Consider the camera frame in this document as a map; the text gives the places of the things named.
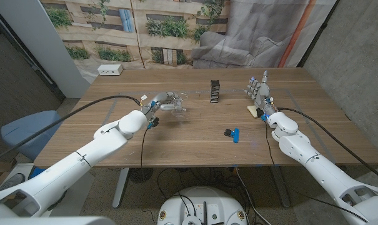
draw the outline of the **robotic hand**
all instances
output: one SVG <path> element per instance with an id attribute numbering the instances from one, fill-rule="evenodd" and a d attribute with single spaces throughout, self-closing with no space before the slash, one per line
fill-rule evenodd
<path id="1" fill-rule="evenodd" d="M 378 224 L 378 187 L 352 179 L 314 149 L 308 137 L 298 130 L 297 123 L 274 106 L 266 82 L 267 71 L 262 83 L 250 79 L 251 85 L 245 92 L 254 100 L 262 120 L 274 128 L 272 137 L 279 143 L 281 151 L 302 164 L 333 201 L 348 210 L 341 212 L 350 224 Z"/>
<path id="2" fill-rule="evenodd" d="M 133 110 L 118 121 L 106 124 L 94 134 L 94 140 L 74 151 L 36 177 L 0 191 L 0 218 L 39 217 L 49 207 L 57 203 L 65 191 L 90 168 L 114 154 L 140 129 L 157 126 L 158 118 L 154 113 L 161 109 L 185 110 L 179 104 L 171 104 L 180 100 L 173 92 L 158 94 L 142 111 Z M 19 194 L 24 198 L 12 209 L 3 200 L 10 195 Z"/>

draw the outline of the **blue and black object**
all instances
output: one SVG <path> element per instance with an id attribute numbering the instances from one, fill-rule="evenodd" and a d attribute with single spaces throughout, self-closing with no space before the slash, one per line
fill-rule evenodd
<path id="1" fill-rule="evenodd" d="M 159 124 L 158 121 L 159 121 L 159 119 L 158 119 L 158 117 L 156 117 L 152 122 L 149 123 L 149 125 L 147 126 L 147 129 L 151 129 L 151 128 L 158 126 L 158 124 Z"/>
<path id="2" fill-rule="evenodd" d="M 226 129 L 224 135 L 227 137 L 232 137 L 234 143 L 239 142 L 239 129 L 238 128 L 234 128 L 234 131 L 230 129 Z"/>

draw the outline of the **white device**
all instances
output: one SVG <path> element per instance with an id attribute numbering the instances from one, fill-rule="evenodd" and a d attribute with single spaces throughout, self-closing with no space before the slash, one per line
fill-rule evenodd
<path id="1" fill-rule="evenodd" d="M 159 210 L 157 224 L 245 225 L 248 219 L 246 216 L 243 207 L 232 196 L 213 187 L 196 186 L 188 187 L 170 197 Z"/>
<path id="2" fill-rule="evenodd" d="M 100 75 L 121 75 L 123 68 L 120 64 L 100 65 L 97 69 Z"/>

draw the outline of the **blue chair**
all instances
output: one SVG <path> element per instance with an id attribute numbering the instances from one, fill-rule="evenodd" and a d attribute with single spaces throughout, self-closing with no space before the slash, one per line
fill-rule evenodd
<path id="1" fill-rule="evenodd" d="M 13 147 L 32 134 L 40 131 L 51 123 L 60 119 L 58 113 L 54 110 L 38 112 L 21 119 L 17 119 L 1 128 L 2 140 L 9 146 Z M 34 161 L 37 155 L 43 150 L 51 137 L 60 127 L 61 123 L 55 125 L 46 132 L 40 134 L 34 139 L 30 140 L 23 146 L 18 148 L 18 151 Z"/>

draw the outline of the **mural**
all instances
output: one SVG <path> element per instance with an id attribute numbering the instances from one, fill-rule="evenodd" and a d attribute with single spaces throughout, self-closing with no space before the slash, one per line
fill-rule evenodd
<path id="1" fill-rule="evenodd" d="M 305 22 L 323 21 L 335 1 L 41 2 L 77 68 L 91 83 L 101 64 L 122 64 L 124 69 L 287 66 L 282 57 L 286 61 L 293 55 L 287 53 L 289 46 L 293 49 L 291 44 L 306 33 L 307 47 L 318 29 L 304 32 L 310 28 Z M 294 61 L 305 49 L 291 50 L 300 51 Z"/>

